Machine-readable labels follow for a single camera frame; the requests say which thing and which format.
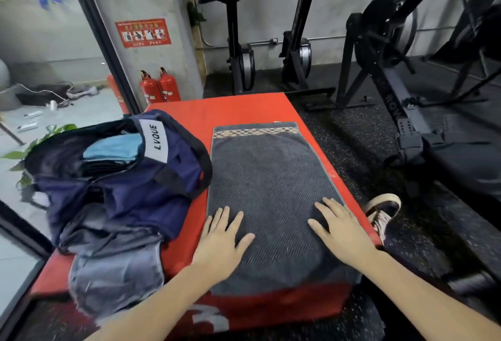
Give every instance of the red sign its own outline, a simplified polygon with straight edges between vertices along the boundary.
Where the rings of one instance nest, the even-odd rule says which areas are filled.
[[[165,19],[116,21],[115,24],[126,48],[172,44]]]

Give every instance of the bag strap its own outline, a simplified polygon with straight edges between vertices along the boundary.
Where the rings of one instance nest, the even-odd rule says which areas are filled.
[[[160,171],[155,174],[154,179],[160,184],[169,186],[175,194],[195,199],[209,187],[212,180],[212,162],[210,161],[209,153],[207,152],[204,144],[183,126],[181,126],[174,118],[170,115],[162,114],[163,113],[157,113],[155,116],[163,124],[170,127],[171,130],[177,132],[185,140],[185,142],[188,143],[193,150],[204,175],[202,176],[202,180],[200,180],[200,186],[193,192],[186,192],[181,177],[167,166],[160,169]]]

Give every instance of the white pot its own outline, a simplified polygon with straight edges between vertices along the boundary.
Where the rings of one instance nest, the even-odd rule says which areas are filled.
[[[10,74],[7,65],[0,59],[0,91],[10,86]]]

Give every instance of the concrete wall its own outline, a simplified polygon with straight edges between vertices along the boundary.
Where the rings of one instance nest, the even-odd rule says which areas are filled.
[[[346,20],[353,12],[361,12],[371,0],[313,0],[306,23],[307,38],[346,34]],[[283,37],[290,30],[297,0],[242,0],[238,4],[240,42],[257,42]],[[227,45],[225,6],[219,2],[201,6],[207,22],[202,24],[204,39],[216,46]],[[460,0],[425,0],[419,7],[418,28],[454,26],[462,13]],[[423,55],[437,50],[452,31],[420,33],[411,49],[412,55]],[[341,61],[344,39],[316,40],[312,42],[313,63],[327,64]],[[255,46],[257,69],[282,66],[278,58],[281,46]],[[207,72],[228,72],[228,50],[205,52]]]
[[[96,0],[96,3],[141,107],[146,103],[139,89],[140,69],[157,77],[159,68],[164,66],[176,78],[183,100],[202,98],[203,86],[196,67],[185,0]],[[123,47],[116,21],[155,18],[165,18],[171,45]]]
[[[103,54],[77,0],[42,9],[38,0],[0,1],[0,59],[25,85],[103,80]]]

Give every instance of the forearm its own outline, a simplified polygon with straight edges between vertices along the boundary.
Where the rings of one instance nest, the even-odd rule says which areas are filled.
[[[428,341],[501,339],[501,327],[375,252],[361,272],[379,287]]]
[[[164,341],[191,304],[210,289],[208,284],[203,271],[188,266],[157,293],[106,323],[86,341]]]

